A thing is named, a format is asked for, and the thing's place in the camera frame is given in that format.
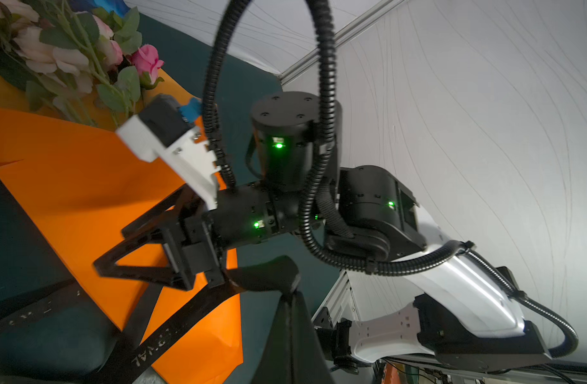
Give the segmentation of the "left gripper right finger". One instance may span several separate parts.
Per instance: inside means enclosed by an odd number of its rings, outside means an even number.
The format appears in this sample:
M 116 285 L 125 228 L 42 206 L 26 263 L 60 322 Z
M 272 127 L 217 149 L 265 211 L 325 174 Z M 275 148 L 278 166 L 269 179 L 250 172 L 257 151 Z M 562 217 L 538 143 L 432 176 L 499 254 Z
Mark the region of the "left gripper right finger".
M 293 294 L 291 303 L 291 382 L 334 383 L 304 297 L 299 291 Z

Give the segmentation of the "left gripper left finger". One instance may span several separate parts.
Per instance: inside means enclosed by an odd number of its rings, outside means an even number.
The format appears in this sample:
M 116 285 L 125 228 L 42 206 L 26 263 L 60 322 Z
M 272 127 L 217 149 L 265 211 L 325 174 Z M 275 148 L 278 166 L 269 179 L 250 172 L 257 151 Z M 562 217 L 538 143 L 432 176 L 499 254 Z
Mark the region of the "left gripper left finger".
M 297 291 L 282 295 L 266 345 L 251 380 L 253 384 L 293 384 L 294 373 L 294 304 Z

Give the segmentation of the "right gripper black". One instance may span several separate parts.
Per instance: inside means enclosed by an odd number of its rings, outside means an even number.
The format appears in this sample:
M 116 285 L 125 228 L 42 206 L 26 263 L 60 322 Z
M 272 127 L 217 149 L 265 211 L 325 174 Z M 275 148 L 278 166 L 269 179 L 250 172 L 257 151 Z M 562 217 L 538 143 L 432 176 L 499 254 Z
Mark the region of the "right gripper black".
M 100 277 L 154 283 L 191 291 L 203 273 L 210 285 L 224 278 L 226 251 L 262 243 L 298 230 L 300 190 L 285 191 L 267 182 L 252 182 L 218 192 L 218 207 L 208 210 L 188 186 L 183 185 L 121 230 L 126 238 L 93 262 Z M 163 237 L 131 237 L 164 213 Z M 164 266 L 120 265 L 119 262 L 147 246 L 159 245 Z

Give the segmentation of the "black printed ribbon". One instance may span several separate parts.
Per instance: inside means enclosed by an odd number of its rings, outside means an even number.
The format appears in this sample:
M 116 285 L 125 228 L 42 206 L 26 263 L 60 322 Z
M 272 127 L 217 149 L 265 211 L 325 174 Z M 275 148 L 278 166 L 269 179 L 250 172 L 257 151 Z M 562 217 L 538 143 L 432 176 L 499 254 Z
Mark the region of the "black printed ribbon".
M 146 288 L 104 366 L 81 382 L 132 383 L 231 297 L 244 291 L 279 291 L 289 298 L 300 281 L 297 265 L 287 256 L 255 266 L 222 270 L 221 277 L 221 283 L 204 286 L 148 337 L 144 333 L 162 288 L 157 285 Z

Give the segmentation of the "orange wrapping paper sheet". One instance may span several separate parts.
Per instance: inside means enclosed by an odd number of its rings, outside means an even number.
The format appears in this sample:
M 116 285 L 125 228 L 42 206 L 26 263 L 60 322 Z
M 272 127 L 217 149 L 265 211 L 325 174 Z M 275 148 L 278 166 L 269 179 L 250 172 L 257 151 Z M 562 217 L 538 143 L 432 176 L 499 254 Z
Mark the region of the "orange wrapping paper sheet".
M 182 185 L 162 160 L 145 163 L 116 134 L 70 123 L 0 76 L 0 182 L 66 270 L 120 330 L 147 283 L 100 278 L 93 262 L 121 230 Z M 243 363 L 234 296 L 154 364 L 168 383 L 223 383 Z

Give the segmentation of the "light pink fake rose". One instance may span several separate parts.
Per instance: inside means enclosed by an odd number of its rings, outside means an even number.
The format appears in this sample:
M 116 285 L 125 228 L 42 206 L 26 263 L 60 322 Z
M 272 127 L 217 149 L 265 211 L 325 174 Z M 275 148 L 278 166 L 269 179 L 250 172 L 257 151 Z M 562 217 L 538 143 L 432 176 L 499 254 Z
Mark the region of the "light pink fake rose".
M 90 60 L 78 49 L 42 43 L 41 33 L 39 27 L 26 27 L 13 39 L 18 45 L 16 53 L 25 60 L 27 67 L 60 87 L 74 89 L 80 95 L 90 94 L 93 90 Z

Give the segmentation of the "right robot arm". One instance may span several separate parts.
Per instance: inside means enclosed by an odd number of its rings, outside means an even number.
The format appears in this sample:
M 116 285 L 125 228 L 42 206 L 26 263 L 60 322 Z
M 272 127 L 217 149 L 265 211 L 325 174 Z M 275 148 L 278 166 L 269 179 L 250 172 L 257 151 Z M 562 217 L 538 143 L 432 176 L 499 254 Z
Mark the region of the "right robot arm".
M 220 304 L 245 291 L 278 291 L 279 301 L 259 382 L 309 383 L 327 379 L 326 361 L 355 371 L 382 358 L 434 355 L 464 371 L 491 373 L 548 363 L 560 354 L 525 320 L 529 308 L 554 315 L 517 288 L 506 268 L 492 267 L 474 244 L 447 238 L 422 211 L 413 193 L 378 166 L 343 168 L 336 124 L 332 152 L 304 228 L 303 182 L 320 144 L 319 100 L 284 92 L 257 101 L 250 112 L 258 156 L 254 183 L 218 190 L 210 152 L 194 141 L 190 116 L 161 95 L 118 130 L 139 158 L 162 158 L 184 185 L 124 228 L 123 240 L 97 259 L 99 275 L 193 289 L 207 285 L 145 342 L 117 363 L 122 379 L 135 379 Z M 396 312 L 370 321 L 344 319 L 335 327 L 312 323 L 300 273 L 286 256 L 251 267 L 227 269 L 225 253 L 279 235 L 309 239 L 311 249 L 340 270 L 402 277 L 422 294 Z

